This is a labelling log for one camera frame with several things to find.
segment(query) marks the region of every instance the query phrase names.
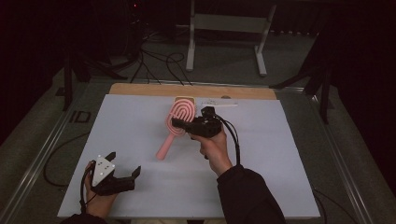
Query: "wooden edge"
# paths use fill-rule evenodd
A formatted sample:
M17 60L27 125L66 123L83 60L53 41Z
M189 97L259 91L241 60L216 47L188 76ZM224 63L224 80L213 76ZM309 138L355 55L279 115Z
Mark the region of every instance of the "wooden edge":
M109 94L149 96L230 97L234 99L276 100L273 90L267 88L224 86L181 86L168 84L113 84Z

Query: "white table surface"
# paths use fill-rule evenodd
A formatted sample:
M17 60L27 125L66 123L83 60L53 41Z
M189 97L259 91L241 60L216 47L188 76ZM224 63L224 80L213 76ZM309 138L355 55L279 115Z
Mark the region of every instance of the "white table surface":
M116 151L115 177L142 170L135 190L121 193L110 213L118 218L223 217L217 176L199 153L199 143L177 137L164 161L155 154L168 135L164 120L175 97L106 96L79 159L58 217L79 214L79 184L88 161ZM196 98L197 115L202 101ZM216 107L239 135L241 164L261 174L286 218L319 217L304 166L278 100L235 100L238 106ZM233 163L235 152L228 134Z

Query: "hand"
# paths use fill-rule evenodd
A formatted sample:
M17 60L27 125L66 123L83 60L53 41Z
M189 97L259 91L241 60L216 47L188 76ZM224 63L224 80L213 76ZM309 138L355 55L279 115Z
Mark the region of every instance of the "hand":
M227 152L227 135L222 126L221 132L211 138L193 134L190 134L190 137L201 143L201 154L207 156L210 168L218 176L221 176L224 172L233 167Z
M91 162L88 163L85 169L88 169L90 166ZM91 174L89 174L84 180L85 189L87 190L87 214L106 218L118 194L108 196L97 195L91 190L91 179Z

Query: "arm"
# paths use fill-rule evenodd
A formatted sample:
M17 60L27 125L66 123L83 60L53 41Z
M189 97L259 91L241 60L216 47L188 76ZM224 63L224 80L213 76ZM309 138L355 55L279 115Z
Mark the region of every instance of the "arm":
M73 215L70 218L61 222L62 224L106 224L105 218L111 210L111 207L114 201L117 198L118 194L113 194L109 196L100 196L96 195L91 190L91 176L87 175L84 180L85 189L87 190L87 212L82 213L80 215Z
M286 223L261 175L236 165L218 178L221 206L228 224Z
M219 196L228 224L286 223L262 176L242 165L233 167L224 130L210 139L192 134L191 138L201 143L200 152L219 177Z

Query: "person's right hand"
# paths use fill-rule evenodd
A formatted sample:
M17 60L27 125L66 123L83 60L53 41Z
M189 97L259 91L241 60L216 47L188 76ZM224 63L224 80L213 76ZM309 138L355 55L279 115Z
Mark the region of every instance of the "person's right hand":
M201 143L201 154L207 156L210 168L218 176L221 176L224 172L233 167L227 152L227 135L222 126L221 132L211 138L205 138L194 134L190 134L190 137Z

